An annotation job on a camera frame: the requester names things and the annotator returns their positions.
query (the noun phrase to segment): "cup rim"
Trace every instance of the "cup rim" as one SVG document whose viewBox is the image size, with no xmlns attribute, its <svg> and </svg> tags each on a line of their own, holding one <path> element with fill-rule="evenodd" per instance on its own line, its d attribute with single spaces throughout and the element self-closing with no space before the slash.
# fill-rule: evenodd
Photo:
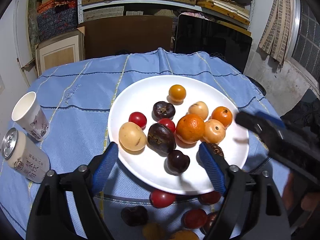
<svg viewBox="0 0 320 240">
<path fill-rule="evenodd" d="M 23 113 L 23 115 L 22 115 L 19 119 L 15 119 L 15 120 L 14 120 L 14 119 L 13 119 L 13 113 L 14 113 L 14 111 L 16 110 L 17 106 L 19 105 L 20 101 L 21 101 L 25 96 L 27 96 L 28 94 L 34 94 L 34 98 L 33 98 L 32 103 L 30 104 L 30 106 L 28 107 L 28 109 Z M 30 110 L 30 108 L 33 106 L 34 102 L 36 101 L 36 96 L 37 96 L 36 92 L 30 91 L 30 92 L 26 93 L 25 95 L 23 95 L 23 96 L 19 99 L 19 101 L 16 103 L 16 105 L 14 106 L 14 108 L 13 108 L 13 110 L 12 110 L 12 113 L 11 113 L 11 119 L 12 119 L 12 121 L 17 122 L 17 121 L 21 120 L 21 119 L 26 115 L 26 113 Z"/>
</svg>

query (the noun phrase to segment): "finger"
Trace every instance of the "finger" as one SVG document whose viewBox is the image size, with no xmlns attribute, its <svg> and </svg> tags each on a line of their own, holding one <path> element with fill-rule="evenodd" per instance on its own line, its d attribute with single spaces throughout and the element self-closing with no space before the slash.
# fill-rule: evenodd
<svg viewBox="0 0 320 240">
<path fill-rule="evenodd" d="M 305 197 L 301 201 L 301 208 L 304 211 L 312 212 L 316 209 L 319 202 L 320 202 L 320 193 L 319 192 L 308 193 L 305 195 Z"/>
<path fill-rule="evenodd" d="M 290 209 L 294 203 L 293 178 L 294 178 L 293 173 L 290 173 L 288 176 L 287 184 L 284 187 L 283 195 L 282 195 L 282 200 L 287 210 Z"/>
</svg>

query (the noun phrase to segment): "beige can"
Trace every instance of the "beige can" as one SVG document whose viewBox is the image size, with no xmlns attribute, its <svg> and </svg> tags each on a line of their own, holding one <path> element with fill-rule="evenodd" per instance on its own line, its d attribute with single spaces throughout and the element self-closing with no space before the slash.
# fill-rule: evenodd
<svg viewBox="0 0 320 240">
<path fill-rule="evenodd" d="M 1 153 L 12 169 L 36 183 L 41 183 L 50 169 L 47 154 L 16 128 L 11 128 L 4 136 Z"/>
</svg>

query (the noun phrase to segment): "framed picture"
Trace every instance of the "framed picture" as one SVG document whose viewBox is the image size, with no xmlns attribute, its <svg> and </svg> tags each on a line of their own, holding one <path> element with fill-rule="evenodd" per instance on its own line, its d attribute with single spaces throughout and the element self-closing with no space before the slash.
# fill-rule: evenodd
<svg viewBox="0 0 320 240">
<path fill-rule="evenodd" d="M 36 47 L 38 77 L 49 68 L 84 60 L 84 28 L 79 29 L 38 44 Z"/>
</svg>

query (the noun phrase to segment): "plate rim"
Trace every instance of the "plate rim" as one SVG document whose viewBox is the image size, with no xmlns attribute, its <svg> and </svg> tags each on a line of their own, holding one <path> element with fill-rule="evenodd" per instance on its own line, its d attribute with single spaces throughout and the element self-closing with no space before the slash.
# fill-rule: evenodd
<svg viewBox="0 0 320 240">
<path fill-rule="evenodd" d="M 190 77 L 185 77 L 185 76 L 179 76 L 179 75 L 156 75 L 156 76 L 151 76 L 151 77 L 147 77 L 147 78 L 143 78 L 143 79 L 140 79 L 134 83 L 132 83 L 131 85 L 127 86 L 117 97 L 116 99 L 113 101 L 112 103 L 112 106 L 110 108 L 110 111 L 109 111 L 109 116 L 108 116 L 108 130 L 109 130 L 109 133 L 108 133 L 108 136 L 109 136 L 109 140 L 110 142 L 114 141 L 114 138 L 112 136 L 112 133 L 111 133 L 111 130 L 109 129 L 110 127 L 110 123 L 111 123 L 111 113 L 113 112 L 113 108 L 114 108 L 114 105 L 116 104 L 118 98 L 123 94 L 125 93 L 127 90 L 130 89 L 130 87 L 132 87 L 133 85 L 137 84 L 137 83 L 140 83 L 142 82 L 143 80 L 145 79 L 153 79 L 153 78 L 159 78 L 159 77 L 164 77 L 164 78 L 171 78 L 171 77 L 179 77 L 179 78 L 183 78 L 183 79 L 192 79 L 192 80 L 195 80 L 197 82 L 200 82 L 200 83 L 203 83 L 204 85 L 206 86 L 209 86 L 210 88 L 213 88 L 215 89 L 217 92 L 219 92 L 222 96 L 224 96 L 227 100 L 229 100 L 234 106 L 235 104 L 226 96 L 224 95 L 222 92 L 220 92 L 219 90 L 217 90 L 216 88 L 208 85 L 207 83 L 204 83 L 200 80 L 197 80 L 197 79 L 194 79 L 194 78 L 190 78 Z M 246 133 L 247 133 L 247 138 L 249 140 L 249 131 L 246 130 Z M 248 158 L 248 155 L 249 155 L 249 143 L 248 142 L 248 146 L 247 146 L 247 150 L 246 150 L 246 153 L 245 153 L 245 158 L 244 158 L 244 161 L 243 163 L 241 164 L 241 167 L 239 168 L 243 168 L 245 162 L 247 161 L 247 158 Z M 131 166 L 129 165 L 129 163 L 127 163 L 126 160 L 124 160 L 124 158 L 120 155 L 120 152 L 119 152 L 119 149 L 118 149 L 118 159 L 121 161 L 121 163 L 126 167 L 126 169 L 128 169 L 128 171 L 130 171 L 135 177 L 137 177 L 138 179 L 140 179 L 141 181 L 143 181 L 144 183 L 146 183 L 147 185 L 151 186 L 151 187 L 154 187 L 156 189 L 159 189 L 159 190 L 162 190 L 162 191 L 165 191 L 165 192 L 169 192 L 169 193 L 173 193 L 173 194 L 177 194 L 177 195 L 201 195 L 201 194 L 205 194 L 205 193 L 209 193 L 212 191 L 212 189 L 208 189 L 208 190 L 201 190 L 201 191 L 184 191 L 184 190 L 176 190 L 176 189 L 170 189 L 170 188 L 167 188 L 167 187 L 163 187 L 163 186 L 160 186 L 152 181 L 150 181 L 149 179 L 145 178 L 144 176 L 140 175 L 139 173 L 137 173 L 136 171 L 134 171 Z"/>
</svg>

